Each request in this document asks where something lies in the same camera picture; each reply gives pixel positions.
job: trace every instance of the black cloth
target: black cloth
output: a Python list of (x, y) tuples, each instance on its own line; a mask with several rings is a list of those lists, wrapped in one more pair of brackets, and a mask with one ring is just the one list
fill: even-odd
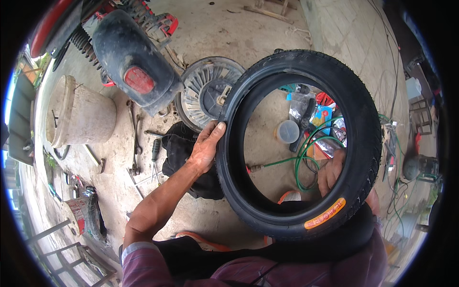
[(230, 252), (203, 251), (189, 236), (165, 241), (153, 241), (161, 252), (174, 281), (207, 279), (223, 264), (234, 259), (259, 256), (278, 263), (336, 262), (354, 255), (365, 247), (375, 224), (368, 204), (342, 226), (310, 241), (280, 242), (261, 249), (241, 249)]
[[(164, 175), (173, 175), (185, 164), (193, 151), (197, 136), (198, 134), (183, 122), (172, 125), (162, 138), (162, 147), (167, 152), (166, 161), (162, 165), (162, 173)], [(218, 181), (215, 164), (193, 183), (188, 193), (194, 198), (202, 197), (213, 200), (223, 198), (223, 191)]]

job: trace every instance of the concrete floor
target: concrete floor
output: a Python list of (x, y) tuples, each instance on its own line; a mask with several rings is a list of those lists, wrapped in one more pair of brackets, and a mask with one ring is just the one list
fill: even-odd
[[(294, 20), (293, 25), (265, 15), (244, 11), (242, 9), (244, 5), (253, 5), (254, 1), (251, 0), (216, 1), (215, 5), (212, 6), (207, 1), (171, 0), (151, 2), (149, 6), (155, 13), (169, 12), (179, 19), (179, 27), (172, 36), (170, 46), (179, 55), (183, 56), (186, 63), (191, 64), (207, 56), (226, 56), (239, 62), (245, 68), (249, 68), (258, 60), (272, 54), (276, 48), (311, 48), (306, 40), (307, 34), (300, 30), (294, 32), (294, 30), (295, 28), (308, 29), (306, 23), (308, 22), (309, 24), (313, 19), (307, 18), (305, 20), (303, 13), (306, 8), (305, 4), (302, 6), (296, 0), (291, 2), (298, 6), (296, 11), (291, 9), (287, 11), (287, 16)], [(351, 21), (352, 25), (346, 26), (346, 29), (352, 32), (350, 34), (357, 38), (359, 43), (365, 44), (367, 48), (364, 51), (367, 51), (367, 53), (354, 53), (355, 49), (350, 48), (345, 50), (352, 50), (351, 56), (347, 57), (342, 53), (343, 43), (352, 41), (351, 38), (347, 38), (349, 33), (345, 34), (346, 37), (344, 38), (341, 34), (341, 40), (338, 45), (323, 45), (324, 39), (328, 43), (337, 41), (335, 37), (338, 36), (333, 34), (337, 26), (335, 22), (319, 22), (322, 28), (321, 34), (319, 36), (317, 34), (314, 36), (313, 34), (313, 42), (315, 41), (314, 39), (320, 37), (322, 40), (321, 49), (324, 52), (333, 54), (354, 71), (358, 71), (358, 74), (374, 97), (379, 111), (388, 114), (390, 108), (388, 111), (387, 107), (392, 103), (393, 88), (395, 86), (395, 77), (389, 77), (391, 69), (393, 71), (393, 67), (390, 67), (392, 65), (392, 57), (388, 53), (389, 48), (387, 47), (381, 53), (373, 53), (373, 51), (379, 51), (386, 45), (386, 36), (381, 32), (383, 25), (380, 19), (376, 18), (376, 13), (371, 7), (368, 9), (363, 4), (359, 5), (358, 1), (346, 3), (351, 5), (354, 11), (358, 10), (355, 13), (357, 20)], [(321, 9), (316, 11), (317, 15), (322, 17), (325, 11), (331, 18), (339, 21), (339, 19), (345, 17), (342, 11), (348, 11), (334, 9), (333, 5), (328, 2), (327, 5), (321, 5)], [(280, 12), (281, 7), (266, 2), (265, 8)], [(368, 24), (370, 29), (360, 29), (362, 27), (361, 24), (356, 27), (358, 24), (356, 22), (359, 22), (360, 19), (370, 21), (371, 25)], [(86, 25), (85, 28), (92, 34), (94, 27), (95, 23), (92, 23), (92, 25)], [(329, 51), (326, 50), (326, 47), (337, 47), (337, 49)], [(112, 248), (113, 252), (117, 254), (118, 246), (123, 242), (126, 212), (132, 211), (140, 201), (140, 196), (135, 191), (132, 181), (126, 172), (126, 168), (130, 167), (132, 162), (131, 146), (133, 145), (132, 127), (130, 127), (128, 111), (125, 105), (128, 98), (116, 87), (106, 88), (102, 86), (99, 72), (86, 62), (86, 59), (72, 45), (59, 68), (55, 72), (48, 71), (46, 73), (37, 95), (35, 118), (37, 177), (32, 176), (33, 170), (29, 170), (25, 175), (25, 178), (32, 182), (29, 188), (33, 189), (35, 186), (36, 190), (35, 193), (26, 194), (31, 204), (36, 206), (34, 210), (38, 215), (35, 229), (36, 232), (40, 232), (62, 219), (59, 208), (54, 206), (49, 193), (44, 187), (48, 183), (48, 177), (44, 169), (45, 159), (41, 149), (44, 146), (46, 150), (51, 151), (50, 143), (45, 139), (45, 112), (49, 103), (50, 93), (56, 81), (63, 74), (70, 74), (75, 77), (77, 82), (84, 83), (85, 86), (113, 99), (117, 106), (117, 120), (112, 137), (106, 143), (91, 146), (97, 157), (107, 159), (106, 169), (103, 174), (95, 174), (95, 166), (82, 146), (72, 146), (67, 158), (59, 162), (63, 170), (80, 175), (85, 182), (97, 188), (99, 206), (107, 228), (107, 247)], [(403, 73), (399, 73), (398, 88), (397, 108), (394, 111), (394, 116), (400, 119), (401, 124), (397, 128), (397, 133), (402, 143), (402, 149), (404, 149), (408, 141), (408, 106)], [(292, 156), (287, 148), (283, 148), (272, 140), (272, 131), (276, 124), (288, 117), (288, 103), (284, 101), (284, 97), (285, 93), (274, 91), (262, 101), (252, 115), (244, 142), (247, 163), (268, 163)], [(159, 118), (158, 116), (148, 116), (139, 107), (135, 107), (134, 112), (142, 115), (140, 130), (152, 129), (164, 133), (173, 123), (179, 121), (179, 118), (172, 113), (164, 118)], [(140, 181), (151, 174), (150, 150), (153, 140), (154, 137), (139, 133), (139, 142), (144, 152), (138, 159), (142, 174), (136, 177), (136, 181)], [(256, 148), (261, 140), (266, 144), (263, 150)], [(429, 144), (429, 152), (435, 153), (434, 147), (435, 145)], [(158, 166), (162, 166), (164, 159), (165, 151), (162, 150)], [(381, 182), (382, 170), (380, 169), (375, 186), (381, 199), (381, 211), (384, 212), (389, 205), (392, 192), (386, 182)], [(312, 180), (312, 175), (306, 168), (304, 168), (304, 171), (302, 181), (308, 183)], [(394, 181), (394, 177), (395, 173), (392, 173), (390, 176), (391, 182)], [(296, 188), (293, 178), (293, 162), (273, 166), (269, 169), (266, 168), (256, 174), (252, 174), (251, 178), (255, 185), (273, 201), (277, 201), (285, 191)], [(153, 184), (147, 182), (140, 186), (140, 190), (146, 196), (154, 190), (155, 186), (155, 182)], [(58, 192), (62, 194), (64, 200), (70, 199), (68, 192)], [(420, 194), (419, 197), (425, 197), (425, 192)], [(41, 210), (48, 210), (48, 212), (43, 214)], [(64, 228), (62, 232), (57, 232), (50, 236), (52, 240), (48, 244), (51, 249), (61, 248), (81, 240), (81, 238), (74, 237), (70, 230), (67, 229)], [(167, 240), (177, 232), (185, 230), (196, 232), (210, 241), (226, 244), (234, 249), (258, 248), (263, 245), (262, 235), (253, 232), (242, 223), (225, 199), (219, 201), (202, 198), (194, 199), (186, 194), (179, 202), (169, 222), (158, 232), (154, 239)], [(108, 258), (113, 258), (113, 253), (106, 252), (106, 255)]]

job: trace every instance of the tire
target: tire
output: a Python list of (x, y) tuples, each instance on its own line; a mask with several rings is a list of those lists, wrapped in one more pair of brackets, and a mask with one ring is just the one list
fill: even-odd
[[(243, 142), (248, 119), (269, 92), (289, 83), (311, 84), (330, 95), (342, 110), (347, 129), (341, 175), (331, 192), (309, 208), (270, 201), (254, 186), (245, 168)], [(376, 179), (381, 158), (376, 107), (358, 76), (323, 53), (291, 50), (260, 60), (235, 83), (219, 121), (227, 124), (216, 157), (223, 192), (243, 221), (277, 240), (309, 240), (338, 228), (363, 205)]]

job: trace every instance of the plastic container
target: plastic container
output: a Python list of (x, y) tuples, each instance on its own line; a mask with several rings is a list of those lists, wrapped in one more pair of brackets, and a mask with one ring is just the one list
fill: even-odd
[(274, 130), (274, 137), (280, 143), (291, 144), (300, 136), (300, 128), (292, 120), (285, 120)]
[(72, 76), (63, 75), (46, 112), (46, 139), (54, 148), (104, 143), (112, 136), (115, 122), (116, 106), (112, 99), (76, 83)]
[(406, 80), (405, 83), (408, 99), (412, 99), (421, 95), (422, 87), (418, 79), (411, 77)]

